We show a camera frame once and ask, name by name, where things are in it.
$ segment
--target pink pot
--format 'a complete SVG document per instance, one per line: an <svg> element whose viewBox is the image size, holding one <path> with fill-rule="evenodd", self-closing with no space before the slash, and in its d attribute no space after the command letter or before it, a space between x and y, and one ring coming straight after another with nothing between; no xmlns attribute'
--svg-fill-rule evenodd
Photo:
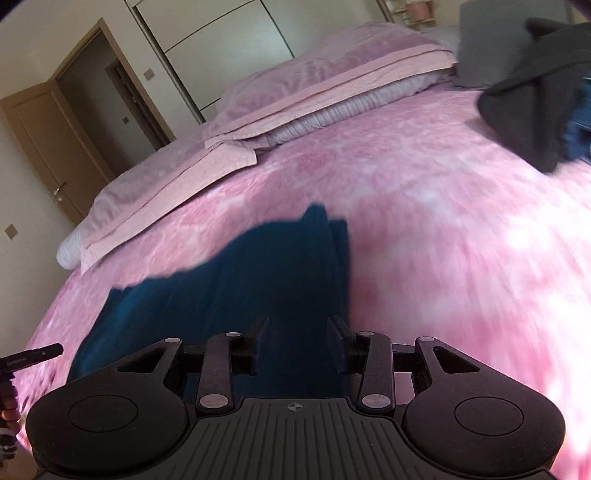
<svg viewBox="0 0 591 480"><path fill-rule="evenodd" d="M413 22L420 22L431 18L429 2L413 2L407 5L407 13Z"/></svg>

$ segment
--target white wall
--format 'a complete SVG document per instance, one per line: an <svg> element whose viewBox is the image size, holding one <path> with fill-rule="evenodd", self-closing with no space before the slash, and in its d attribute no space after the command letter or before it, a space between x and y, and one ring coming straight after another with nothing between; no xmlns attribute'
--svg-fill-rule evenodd
<svg viewBox="0 0 591 480"><path fill-rule="evenodd" d="M31 5L36 8L47 8L41 5L40 0L25 2L33 2ZM173 133L180 137L195 126L196 120L137 26L124 0L43 2L51 5L53 15L47 21L31 25L31 28L38 31L30 46L31 58L43 79L48 79L56 71L80 39L102 17ZM152 69L155 76L146 81L143 73L148 69Z"/></svg>
<svg viewBox="0 0 591 480"><path fill-rule="evenodd" d="M58 80L82 127L115 174L144 161L155 148L125 104L107 68L117 55L102 34L78 55Z"/></svg>
<svg viewBox="0 0 591 480"><path fill-rule="evenodd" d="M0 98L41 81L26 57L4 59ZM18 235L9 240L10 225ZM72 230L0 119L0 356L22 350L69 275L56 261Z"/></svg>

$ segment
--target door handle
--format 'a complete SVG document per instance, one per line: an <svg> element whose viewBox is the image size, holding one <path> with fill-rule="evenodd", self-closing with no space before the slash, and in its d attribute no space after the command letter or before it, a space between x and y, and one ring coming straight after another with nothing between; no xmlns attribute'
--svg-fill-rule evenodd
<svg viewBox="0 0 591 480"><path fill-rule="evenodd" d="M63 187L66 186L67 181L62 182L62 184L56 188L52 193L49 194L49 197L54 201L54 202L61 202L63 199L61 197L61 190Z"/></svg>

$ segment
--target hand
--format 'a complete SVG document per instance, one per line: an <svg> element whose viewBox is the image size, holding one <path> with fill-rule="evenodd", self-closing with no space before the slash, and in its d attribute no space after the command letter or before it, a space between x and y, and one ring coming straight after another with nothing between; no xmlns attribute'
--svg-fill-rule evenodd
<svg viewBox="0 0 591 480"><path fill-rule="evenodd" d="M6 467L6 462L14 458L16 447L16 435L21 426L18 423L21 415L18 411L17 389L8 382L0 383L0 417L5 421L4 428L8 429L10 434L0 434L0 469Z"/></svg>
<svg viewBox="0 0 591 480"><path fill-rule="evenodd" d="M18 420L21 415L18 411L17 389L10 382L0 383L0 408L2 419L6 421L7 428L16 435L21 431Z"/></svg>

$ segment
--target gray pillow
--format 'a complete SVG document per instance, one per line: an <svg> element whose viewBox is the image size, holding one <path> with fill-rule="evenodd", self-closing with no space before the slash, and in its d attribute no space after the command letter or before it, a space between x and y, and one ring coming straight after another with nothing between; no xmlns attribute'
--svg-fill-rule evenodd
<svg viewBox="0 0 591 480"><path fill-rule="evenodd" d="M453 56L457 60L457 52L460 49L460 26L453 25L452 27L433 27L423 30L421 35L424 35L431 40L438 42L445 48L449 48Z"/></svg>
<svg viewBox="0 0 591 480"><path fill-rule="evenodd" d="M460 7L462 40L454 85L485 89L505 80L533 41L529 17L568 21L558 0L469 0Z"/></svg>

